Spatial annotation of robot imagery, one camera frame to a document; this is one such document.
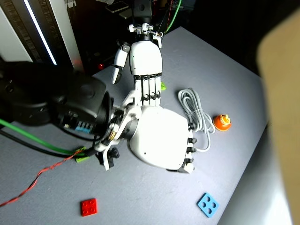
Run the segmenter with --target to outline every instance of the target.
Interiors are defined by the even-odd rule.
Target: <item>orange ball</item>
[[[216,116],[213,120],[213,123],[216,129],[219,131],[227,131],[231,127],[231,121],[228,115]]]

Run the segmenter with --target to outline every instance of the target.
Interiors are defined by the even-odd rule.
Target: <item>tabletop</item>
[[[191,174],[168,172],[137,159],[122,141],[120,158],[106,172],[96,157],[74,160],[44,173],[37,185],[17,202],[0,209],[0,224],[89,225],[215,225],[228,204],[267,124],[263,83],[260,77],[211,45],[178,28],[163,39],[163,76],[166,90],[161,106],[185,116],[177,93],[192,87],[211,117],[228,114],[232,127],[211,135],[211,148],[194,153]],[[97,73],[115,104],[133,89],[125,69],[121,81],[111,84],[112,68]],[[25,127],[32,134],[65,149],[90,146],[53,125]],[[205,135],[194,133],[196,146],[206,145]],[[22,192],[45,166],[60,161],[0,136],[0,202]],[[219,208],[212,218],[197,206],[209,193]],[[98,213],[80,214],[80,201],[97,198]]]

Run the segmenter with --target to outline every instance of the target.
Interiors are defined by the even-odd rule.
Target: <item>red lego brick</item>
[[[97,213],[97,199],[92,198],[81,202],[81,215],[83,217]]]

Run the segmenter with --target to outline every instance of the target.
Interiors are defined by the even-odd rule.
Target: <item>green wire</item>
[[[37,143],[39,143],[39,144],[41,144],[41,145],[43,145],[43,146],[45,146],[45,147],[47,147],[49,149],[52,149],[53,151],[57,151],[57,152],[60,152],[60,153],[65,153],[65,154],[70,154],[70,155],[72,155],[74,153],[72,151],[68,151],[68,150],[65,150],[65,149],[57,148],[57,147],[55,147],[55,146],[53,146],[53,145],[45,142],[44,140],[39,139],[38,137],[36,137],[36,136],[34,136],[34,135],[26,132],[25,130],[23,130],[21,128],[18,128],[16,126],[14,126],[14,125],[6,122],[5,120],[0,119],[0,124],[6,126],[9,129],[12,129],[13,131],[15,131],[15,132],[17,132],[17,133],[19,133],[19,134],[21,134],[21,135],[23,135],[23,136],[31,139],[31,140],[33,140],[33,141],[35,141],[35,142],[37,142]],[[83,156],[84,154],[83,153],[79,153],[77,155],[78,156]]]
[[[179,11],[180,5],[181,5],[181,0],[179,0],[179,3],[178,3],[178,6],[177,6],[177,9],[176,9],[176,12],[175,12],[175,14],[174,14],[174,17],[173,17],[173,19],[172,19],[170,25],[168,26],[167,30],[165,31],[165,34],[166,34],[166,33],[168,32],[168,30],[172,27],[172,25],[173,25],[173,23],[174,23],[174,20],[175,20],[175,18],[176,18],[176,16],[177,16],[177,13],[178,13],[178,11]]]

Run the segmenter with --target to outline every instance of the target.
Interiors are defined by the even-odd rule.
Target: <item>red light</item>
[[[98,64],[98,69],[99,70],[103,70],[104,69],[104,64],[103,63],[99,63]]]

